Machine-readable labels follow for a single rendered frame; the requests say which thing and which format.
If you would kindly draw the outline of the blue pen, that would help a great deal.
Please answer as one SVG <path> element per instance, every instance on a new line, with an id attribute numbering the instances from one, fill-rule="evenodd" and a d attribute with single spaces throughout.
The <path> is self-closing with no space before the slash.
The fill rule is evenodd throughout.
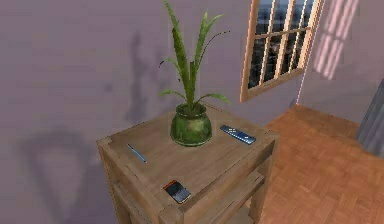
<path id="1" fill-rule="evenodd" d="M 147 160 L 145 159 L 145 157 L 139 152 L 137 151 L 133 146 L 131 146 L 130 144 L 127 144 L 127 147 L 144 163 L 147 163 Z"/>

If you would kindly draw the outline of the black mobile phone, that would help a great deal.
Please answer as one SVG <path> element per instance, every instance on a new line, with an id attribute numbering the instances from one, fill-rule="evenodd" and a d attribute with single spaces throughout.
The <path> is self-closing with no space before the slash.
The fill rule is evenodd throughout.
<path id="1" fill-rule="evenodd" d="M 191 196 L 191 193 L 177 180 L 172 180 L 163 189 L 171 196 L 178 204 L 184 203 Z"/>

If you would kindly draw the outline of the wooden side table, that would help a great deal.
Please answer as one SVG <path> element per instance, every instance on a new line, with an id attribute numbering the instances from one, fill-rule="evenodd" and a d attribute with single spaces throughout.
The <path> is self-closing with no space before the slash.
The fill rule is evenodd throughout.
<path id="1" fill-rule="evenodd" d="M 259 223 L 279 137 L 211 105 L 207 115 L 212 138 L 198 147 L 171 139 L 172 112 L 97 141 L 119 224 Z M 256 141 L 245 144 L 222 125 Z M 172 180 L 191 193 L 182 204 L 163 189 Z"/>

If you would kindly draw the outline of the wooden framed window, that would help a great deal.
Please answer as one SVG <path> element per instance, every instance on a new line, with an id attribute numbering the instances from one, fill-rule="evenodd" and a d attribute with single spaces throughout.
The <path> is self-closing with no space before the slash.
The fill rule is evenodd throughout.
<path id="1" fill-rule="evenodd" d="M 304 73 L 323 2 L 251 0 L 241 102 Z"/>

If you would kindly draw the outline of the houseplant in green pot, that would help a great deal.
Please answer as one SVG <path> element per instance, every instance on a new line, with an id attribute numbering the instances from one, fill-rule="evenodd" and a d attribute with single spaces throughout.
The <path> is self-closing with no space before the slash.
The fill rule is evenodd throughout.
<path id="1" fill-rule="evenodd" d="M 195 98 L 197 75 L 209 44 L 225 32 L 219 32 L 206 40 L 214 23 L 222 17 L 222 14 L 208 19 L 205 12 L 200 23 L 195 54 L 192 61 L 187 60 L 186 49 L 180 31 L 179 20 L 168 0 L 162 0 L 172 22 L 173 48 L 176 58 L 168 58 L 180 77 L 184 93 L 176 90 L 163 90 L 160 95 L 174 94 L 181 97 L 184 102 L 177 105 L 175 115 L 171 122 L 170 137 L 179 145 L 185 147 L 197 147 L 208 142 L 212 137 L 212 125 L 207 115 L 207 108 L 201 103 L 204 98 L 215 98 L 225 103 L 230 103 L 228 98 L 219 93 L 208 93 L 198 99 Z"/>

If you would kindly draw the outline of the blue remote control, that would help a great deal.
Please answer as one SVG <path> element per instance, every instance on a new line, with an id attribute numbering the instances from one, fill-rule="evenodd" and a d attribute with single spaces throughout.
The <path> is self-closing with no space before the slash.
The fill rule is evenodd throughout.
<path id="1" fill-rule="evenodd" d="M 245 143 L 245 144 L 248 144 L 248 145 L 251 145 L 253 144 L 255 141 L 256 141 L 256 138 L 253 137 L 253 136 L 250 136 L 236 128 L 232 128 L 230 126 L 227 126 L 227 125 L 222 125 L 220 127 L 220 129 L 225 132 L 226 134 L 230 135 L 231 137 Z"/>

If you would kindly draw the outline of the grey curtain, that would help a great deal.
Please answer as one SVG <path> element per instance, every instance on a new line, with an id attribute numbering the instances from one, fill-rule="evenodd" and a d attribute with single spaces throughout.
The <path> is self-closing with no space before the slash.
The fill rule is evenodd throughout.
<path id="1" fill-rule="evenodd" d="M 384 159 L 384 78 L 361 122 L 356 139 L 365 151 Z"/>

